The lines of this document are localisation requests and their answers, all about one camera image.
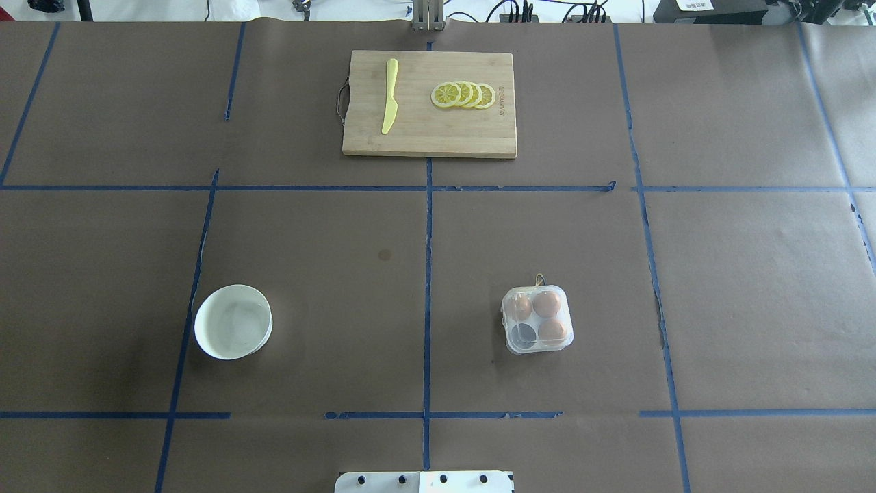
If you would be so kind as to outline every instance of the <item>brown egg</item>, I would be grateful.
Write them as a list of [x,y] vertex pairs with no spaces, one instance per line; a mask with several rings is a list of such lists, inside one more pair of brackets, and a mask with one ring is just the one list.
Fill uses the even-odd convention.
[[533,299],[533,308],[539,317],[551,318],[560,312],[561,307],[560,295],[553,291],[542,291]]
[[556,318],[545,320],[539,326],[539,340],[550,346],[559,346],[567,335],[566,326]]
[[533,314],[533,304],[529,301],[529,296],[523,293],[514,295],[509,305],[511,314],[521,322]]

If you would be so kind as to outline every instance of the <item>plastic knife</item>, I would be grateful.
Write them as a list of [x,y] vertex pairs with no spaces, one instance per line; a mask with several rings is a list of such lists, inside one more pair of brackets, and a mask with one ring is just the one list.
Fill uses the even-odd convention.
[[391,58],[386,61],[386,109],[384,110],[384,126],[381,133],[386,135],[392,124],[395,123],[395,115],[399,112],[399,104],[395,102],[395,79],[399,75],[399,61]]

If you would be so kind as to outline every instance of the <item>lemon slice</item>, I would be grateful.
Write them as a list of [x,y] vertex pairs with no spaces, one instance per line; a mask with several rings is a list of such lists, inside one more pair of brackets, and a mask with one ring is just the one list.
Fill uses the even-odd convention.
[[463,104],[463,108],[474,108],[481,101],[481,97],[483,97],[483,91],[481,90],[480,84],[476,82],[470,82],[471,86],[471,100],[466,104]]
[[480,95],[477,93],[477,84],[468,81],[454,81],[463,90],[463,96],[459,98],[459,103],[456,106],[470,108],[477,104],[480,100]]
[[444,82],[432,89],[432,104],[439,108],[450,108],[459,103],[462,88],[453,82]]
[[459,86],[459,89],[462,91],[462,95],[459,96],[459,101],[456,102],[455,106],[462,106],[464,104],[471,103],[471,100],[475,93],[475,91],[472,89],[471,82],[453,81],[453,83]]
[[481,99],[475,104],[475,108],[486,110],[491,107],[493,103],[496,103],[496,91],[490,84],[478,84],[477,86],[481,89]]

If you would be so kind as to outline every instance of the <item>cutting board handle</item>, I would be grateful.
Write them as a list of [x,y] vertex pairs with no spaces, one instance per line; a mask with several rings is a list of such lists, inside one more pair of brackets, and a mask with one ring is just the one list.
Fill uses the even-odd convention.
[[[343,100],[343,93],[346,89],[347,92],[347,108],[343,110],[341,113],[341,105]],[[341,126],[343,126],[347,121],[347,110],[350,109],[350,78],[347,77],[347,80],[343,82],[343,86],[337,91],[337,103],[335,105],[335,111],[337,111],[337,117],[341,119]]]

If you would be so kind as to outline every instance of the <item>wooden cutting board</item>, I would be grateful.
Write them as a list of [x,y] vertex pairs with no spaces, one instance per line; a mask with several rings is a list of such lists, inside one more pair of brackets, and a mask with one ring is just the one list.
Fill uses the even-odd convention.
[[[399,61],[395,124],[383,135],[386,61]],[[491,108],[437,108],[432,89],[442,82],[490,84]],[[343,153],[358,156],[517,157],[514,63],[511,54],[354,51]]]

